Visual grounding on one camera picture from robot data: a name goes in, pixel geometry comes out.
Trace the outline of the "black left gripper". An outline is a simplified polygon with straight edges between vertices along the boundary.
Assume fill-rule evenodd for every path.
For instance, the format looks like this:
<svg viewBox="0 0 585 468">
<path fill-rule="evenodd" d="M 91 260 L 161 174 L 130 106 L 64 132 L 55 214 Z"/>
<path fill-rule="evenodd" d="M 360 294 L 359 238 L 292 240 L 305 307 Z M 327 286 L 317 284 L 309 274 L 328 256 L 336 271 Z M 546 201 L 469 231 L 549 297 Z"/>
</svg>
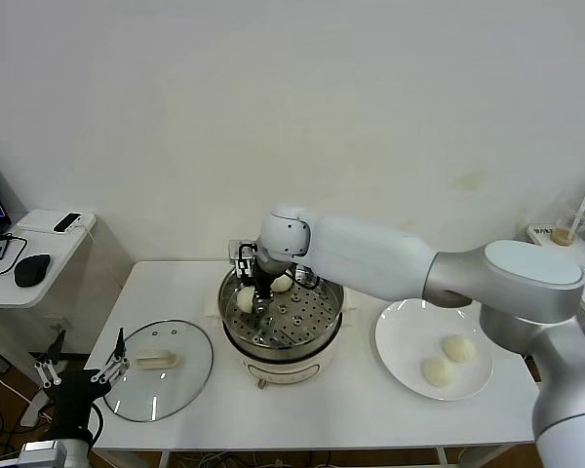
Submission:
<svg viewBox="0 0 585 468">
<path fill-rule="evenodd" d="M 55 365 L 59 363 L 64 338 L 65 330 L 61 330 L 35 361 L 42 387 L 52 387 L 55 404 L 52 438 L 97 440 L 103 430 L 103 415 L 97 400 L 109 392 L 109 383 L 130 366 L 124 329 L 119 329 L 114 350 L 101 370 L 64 371 L 59 375 Z"/>
</svg>

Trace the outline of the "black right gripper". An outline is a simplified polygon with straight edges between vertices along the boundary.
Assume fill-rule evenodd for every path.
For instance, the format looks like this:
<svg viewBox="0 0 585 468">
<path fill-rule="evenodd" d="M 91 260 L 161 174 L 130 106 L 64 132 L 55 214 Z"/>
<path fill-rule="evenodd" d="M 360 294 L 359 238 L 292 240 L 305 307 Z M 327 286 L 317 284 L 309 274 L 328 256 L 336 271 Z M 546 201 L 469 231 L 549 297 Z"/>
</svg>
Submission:
<svg viewBox="0 0 585 468">
<path fill-rule="evenodd" d="M 270 264 L 256 257 L 253 268 L 255 294 L 253 295 L 252 312 L 254 315 L 262 315 L 269 311 L 272 301 L 271 285 L 275 279 L 276 275 L 272 272 Z"/>
</svg>

